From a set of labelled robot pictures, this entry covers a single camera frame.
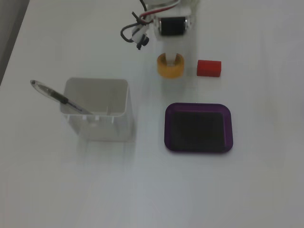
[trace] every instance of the pen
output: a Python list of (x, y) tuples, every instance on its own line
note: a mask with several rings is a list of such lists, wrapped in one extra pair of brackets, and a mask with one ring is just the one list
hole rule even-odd
[(62, 94), (56, 92), (50, 87), (47, 87), (43, 83), (36, 81), (36, 80), (31, 80), (30, 81), (31, 85), (36, 89), (38, 92), (43, 94), (44, 96), (53, 99), (54, 101), (58, 101), (64, 105), (68, 105), (80, 114), (86, 114), (86, 115), (93, 115), (93, 113), (89, 112), (88, 110), (84, 109), (83, 107), (79, 106), (78, 104), (74, 103), (73, 101), (69, 100)]

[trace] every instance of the white plastic box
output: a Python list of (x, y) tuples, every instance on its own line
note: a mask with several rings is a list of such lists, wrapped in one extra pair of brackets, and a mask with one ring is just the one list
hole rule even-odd
[(74, 131), (89, 141), (133, 139), (133, 113), (129, 85), (123, 79), (71, 78), (64, 95), (93, 113), (83, 115), (60, 104), (60, 111)]

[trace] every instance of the tape roll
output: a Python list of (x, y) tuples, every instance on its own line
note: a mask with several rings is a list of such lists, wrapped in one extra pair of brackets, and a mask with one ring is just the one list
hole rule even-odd
[(185, 68), (185, 60), (182, 55), (177, 54), (174, 65), (168, 66), (166, 53), (161, 54), (157, 58), (157, 71), (165, 78), (177, 78), (183, 75)]

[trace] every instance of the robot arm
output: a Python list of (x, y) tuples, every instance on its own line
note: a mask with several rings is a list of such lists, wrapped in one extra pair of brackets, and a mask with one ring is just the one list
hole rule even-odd
[[(149, 24), (153, 24), (155, 35), (159, 40), (168, 39), (172, 36), (183, 36), (194, 21), (193, 15), (198, 1), (145, 0), (143, 2), (143, 0), (140, 0), (145, 12), (139, 17), (132, 12), (137, 23), (124, 27), (121, 30), (121, 36), (126, 42), (136, 43), (139, 50), (149, 42), (146, 34)], [(130, 39), (124, 36), (124, 31), (128, 28), (133, 28)]]

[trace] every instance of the red block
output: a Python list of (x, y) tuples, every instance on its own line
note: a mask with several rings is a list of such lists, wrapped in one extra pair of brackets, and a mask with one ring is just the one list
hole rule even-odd
[(197, 76), (219, 77), (222, 71), (222, 62), (199, 60)]

